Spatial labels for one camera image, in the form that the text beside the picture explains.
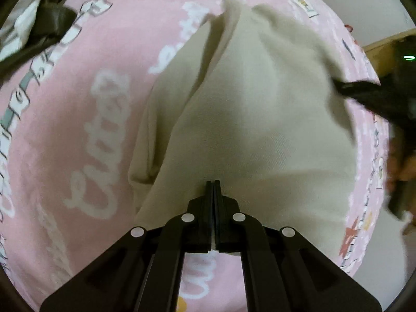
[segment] black device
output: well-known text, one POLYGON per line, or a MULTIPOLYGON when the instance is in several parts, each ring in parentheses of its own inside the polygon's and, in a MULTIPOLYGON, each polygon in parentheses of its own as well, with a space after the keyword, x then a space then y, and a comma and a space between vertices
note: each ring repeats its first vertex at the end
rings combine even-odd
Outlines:
POLYGON ((185 252, 240 252, 249 312, 381 312, 298 231, 262 226, 219 181, 162 228, 136 227, 48 297, 40 312, 174 312, 185 252))

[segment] red flower print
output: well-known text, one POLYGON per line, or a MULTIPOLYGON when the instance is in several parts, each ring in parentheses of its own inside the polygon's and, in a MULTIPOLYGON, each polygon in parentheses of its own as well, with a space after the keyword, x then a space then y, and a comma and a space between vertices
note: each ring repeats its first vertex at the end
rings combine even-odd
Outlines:
POLYGON ((352 240, 357 236, 358 229, 356 229, 358 223, 358 217, 355 219, 351 227, 347 227, 345 230, 344 241, 340 250, 340 255, 344 258, 347 255, 348 248, 351 245, 352 240))

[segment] beige towel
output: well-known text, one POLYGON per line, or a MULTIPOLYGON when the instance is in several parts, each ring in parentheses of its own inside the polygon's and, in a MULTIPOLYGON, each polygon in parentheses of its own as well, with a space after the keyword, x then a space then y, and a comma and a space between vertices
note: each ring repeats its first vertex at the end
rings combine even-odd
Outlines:
POLYGON ((355 174, 341 72, 311 30, 270 7, 224 0, 159 76, 129 170, 136 222, 186 211, 207 180, 263 225, 338 255, 355 174))

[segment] human hand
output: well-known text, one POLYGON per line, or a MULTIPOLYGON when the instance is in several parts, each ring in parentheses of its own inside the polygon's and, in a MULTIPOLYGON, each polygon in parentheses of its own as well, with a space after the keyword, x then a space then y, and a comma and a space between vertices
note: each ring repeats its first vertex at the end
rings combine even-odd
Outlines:
MULTIPOLYGON (((398 158, 398 141, 396 138, 390 140, 389 156, 387 160, 387 181, 386 189, 389 193, 392 193, 396 188, 396 182, 416 180, 416 153, 408 157, 403 166, 400 166, 398 158)), ((412 230, 416 229, 416 192, 408 202, 407 210, 413 215, 413 221, 404 229, 403 234, 409 234, 412 230)))

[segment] pink patterned fabric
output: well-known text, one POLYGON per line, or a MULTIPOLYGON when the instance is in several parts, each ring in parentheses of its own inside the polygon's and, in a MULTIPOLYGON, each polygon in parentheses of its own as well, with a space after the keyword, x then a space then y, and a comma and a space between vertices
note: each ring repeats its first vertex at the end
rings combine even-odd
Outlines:
MULTIPOLYGON (((338 52, 347 80, 377 80, 321 0, 242 1, 268 3, 319 33, 338 52)), ((0 261, 35 310, 134 226, 127 171, 146 99, 204 16, 221 12, 221 0, 66 3, 79 11, 67 35, 0 89, 0 261)), ((353 275, 383 201, 388 127, 353 101, 348 107, 357 176, 334 261, 353 275)), ((246 311, 240 259, 187 255, 178 311, 246 311)))

